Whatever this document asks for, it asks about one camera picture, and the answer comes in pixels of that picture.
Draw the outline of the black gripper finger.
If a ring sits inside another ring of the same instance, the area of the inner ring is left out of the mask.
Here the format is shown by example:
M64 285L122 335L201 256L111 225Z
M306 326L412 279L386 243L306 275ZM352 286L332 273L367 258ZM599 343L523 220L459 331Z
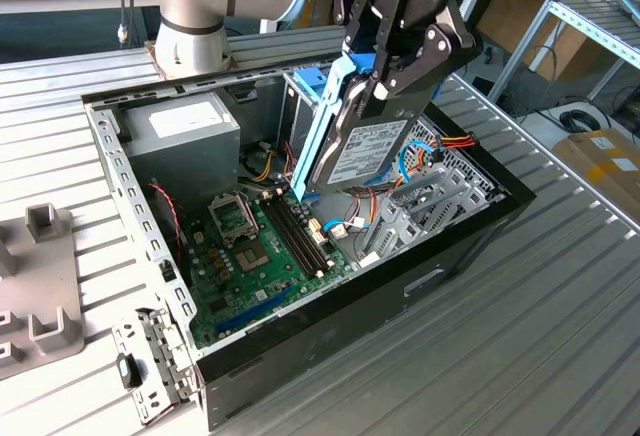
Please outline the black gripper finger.
M373 53L373 79L388 73L387 48L401 0L334 0L334 20L345 27L343 51Z
M393 32L373 48L373 68L357 99L359 117L378 117L394 107L424 109L444 79L480 54L481 37L466 26L432 23Z

